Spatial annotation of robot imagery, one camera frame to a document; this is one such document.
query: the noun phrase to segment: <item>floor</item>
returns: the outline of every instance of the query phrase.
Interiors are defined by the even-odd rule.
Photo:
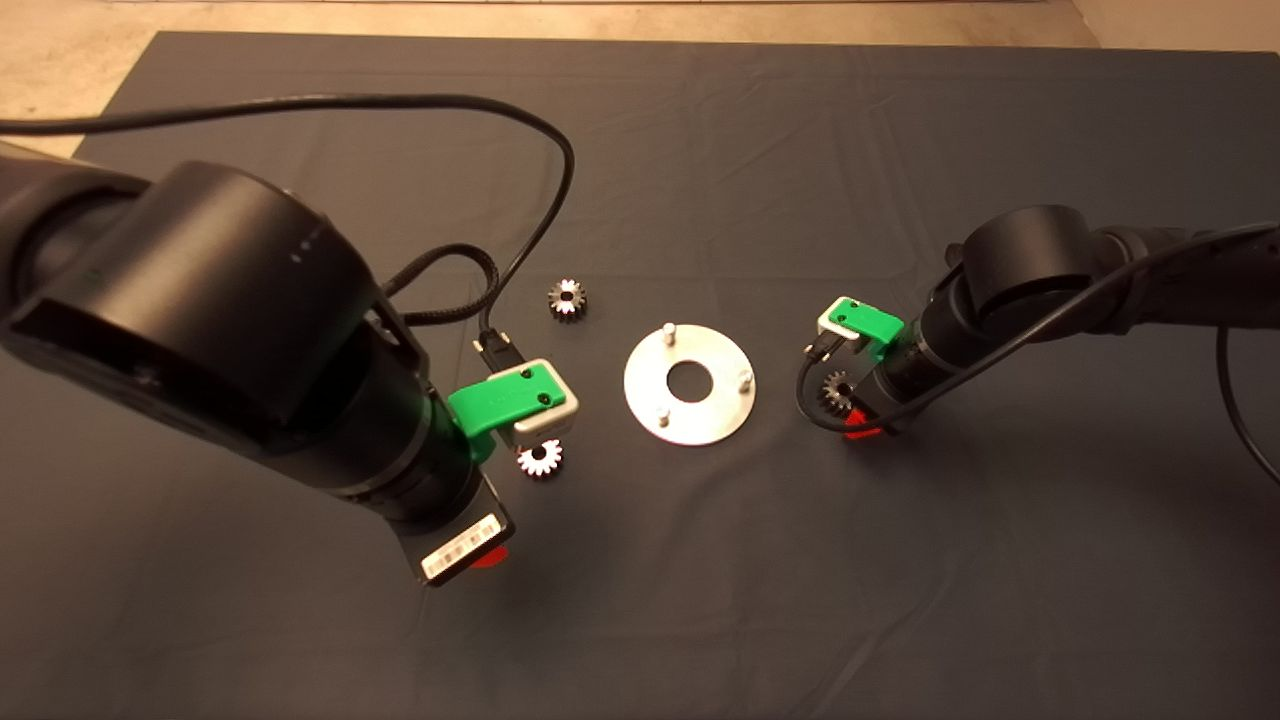
[[[778,5],[0,0],[0,117],[95,114],[160,29],[451,37],[1280,49],[1275,0]],[[74,137],[24,140],[69,155]]]

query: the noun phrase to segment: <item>aluminum disc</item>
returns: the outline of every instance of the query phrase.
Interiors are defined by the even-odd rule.
[[[698,402],[672,395],[667,373],[696,363],[712,378]],[[755,372],[732,340],[703,325],[667,323],[641,340],[622,375],[627,405],[650,433],[676,445],[710,445],[733,434],[755,404]]]

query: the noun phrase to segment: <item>spur gear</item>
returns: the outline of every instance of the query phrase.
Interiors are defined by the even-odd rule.
[[[822,391],[819,391],[818,397],[822,400],[822,406],[827,409],[827,413],[844,420],[854,410],[852,395],[854,386],[849,382],[849,373],[836,370],[822,382]]]
[[[558,439],[549,439],[516,455],[516,464],[534,479],[550,478],[561,469],[563,461],[564,448]]]
[[[547,293],[547,304],[557,320],[577,320],[586,314],[586,291],[582,283],[564,278],[552,286]]]

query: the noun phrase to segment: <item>barcode label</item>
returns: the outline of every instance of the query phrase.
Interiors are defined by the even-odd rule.
[[[454,562],[466,557],[499,532],[502,532],[502,523],[498,521],[498,516],[493,512],[485,515],[479,523],[462,530],[435,552],[424,557],[422,573],[426,574],[428,580],[434,580],[436,575],[452,568]]]

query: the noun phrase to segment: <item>cable connector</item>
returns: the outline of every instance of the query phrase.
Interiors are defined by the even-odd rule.
[[[480,331],[480,337],[471,341],[471,346],[480,354],[490,373],[500,373],[525,364],[525,356],[516,350],[516,343],[511,342],[504,332],[493,328]]]
[[[836,334],[829,331],[822,331],[818,337],[813,338],[804,348],[804,354],[814,363],[826,363],[831,360],[831,354],[840,350],[840,346],[849,342],[849,338]]]

